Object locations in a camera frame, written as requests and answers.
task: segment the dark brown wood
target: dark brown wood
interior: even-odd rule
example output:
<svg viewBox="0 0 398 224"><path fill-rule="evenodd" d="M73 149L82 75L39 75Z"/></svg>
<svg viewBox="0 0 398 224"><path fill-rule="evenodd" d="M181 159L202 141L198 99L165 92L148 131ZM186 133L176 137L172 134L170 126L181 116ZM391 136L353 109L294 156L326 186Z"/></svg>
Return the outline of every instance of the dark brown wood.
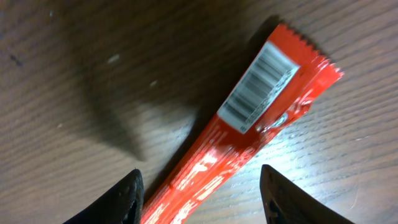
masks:
<svg viewBox="0 0 398 224"><path fill-rule="evenodd" d="M395 0L0 1L1 223L64 222L135 167L150 195L274 14L346 75L187 223L264 223L263 164L355 223L397 223Z"/></svg>

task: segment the barcode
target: barcode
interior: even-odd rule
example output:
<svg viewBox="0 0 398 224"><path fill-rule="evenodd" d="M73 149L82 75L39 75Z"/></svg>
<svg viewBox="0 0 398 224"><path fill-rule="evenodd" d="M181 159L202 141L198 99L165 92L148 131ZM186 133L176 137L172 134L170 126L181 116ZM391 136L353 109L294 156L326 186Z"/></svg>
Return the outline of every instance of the barcode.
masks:
<svg viewBox="0 0 398 224"><path fill-rule="evenodd" d="M300 67L267 41L217 115L241 133L270 107Z"/></svg>

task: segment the wooden surface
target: wooden surface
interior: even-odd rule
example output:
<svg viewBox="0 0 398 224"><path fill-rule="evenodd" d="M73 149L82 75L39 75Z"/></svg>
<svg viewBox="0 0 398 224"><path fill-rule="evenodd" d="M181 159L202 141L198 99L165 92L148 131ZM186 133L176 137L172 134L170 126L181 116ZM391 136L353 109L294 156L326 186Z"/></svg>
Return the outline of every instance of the wooden surface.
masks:
<svg viewBox="0 0 398 224"><path fill-rule="evenodd" d="M265 223L262 164L356 223L398 223L394 0L0 1L1 223L64 222L135 167L150 195L274 14L346 75L187 223Z"/></svg>

